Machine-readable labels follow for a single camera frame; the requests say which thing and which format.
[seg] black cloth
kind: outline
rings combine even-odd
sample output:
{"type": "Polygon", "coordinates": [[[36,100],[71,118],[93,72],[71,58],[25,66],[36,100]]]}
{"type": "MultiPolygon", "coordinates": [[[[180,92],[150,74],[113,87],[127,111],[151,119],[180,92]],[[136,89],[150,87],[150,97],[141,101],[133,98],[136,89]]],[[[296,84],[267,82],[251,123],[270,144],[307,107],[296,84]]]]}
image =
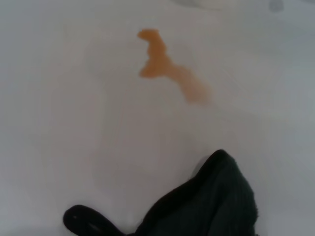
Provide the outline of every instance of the black cloth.
{"type": "MultiPolygon", "coordinates": [[[[130,236],[254,236],[254,194],[235,160],[213,153],[195,177],[159,199],[130,236]]],[[[97,211],[67,210],[64,225],[79,236],[124,236],[97,211]]]]}

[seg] white surface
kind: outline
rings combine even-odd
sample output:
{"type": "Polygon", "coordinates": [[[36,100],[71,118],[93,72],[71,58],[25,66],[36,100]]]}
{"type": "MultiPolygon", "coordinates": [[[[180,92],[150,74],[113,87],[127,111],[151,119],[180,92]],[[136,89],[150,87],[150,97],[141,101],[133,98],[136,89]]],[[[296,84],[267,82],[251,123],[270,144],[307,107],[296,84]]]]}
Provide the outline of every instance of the white surface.
{"type": "Polygon", "coordinates": [[[68,235],[74,204],[132,232],[224,148],[256,192],[261,236],[312,235],[315,5],[284,3],[274,15],[258,0],[221,13],[167,0],[1,1],[0,234],[68,235]],[[211,85],[209,107],[138,77],[146,27],[211,85]]]}

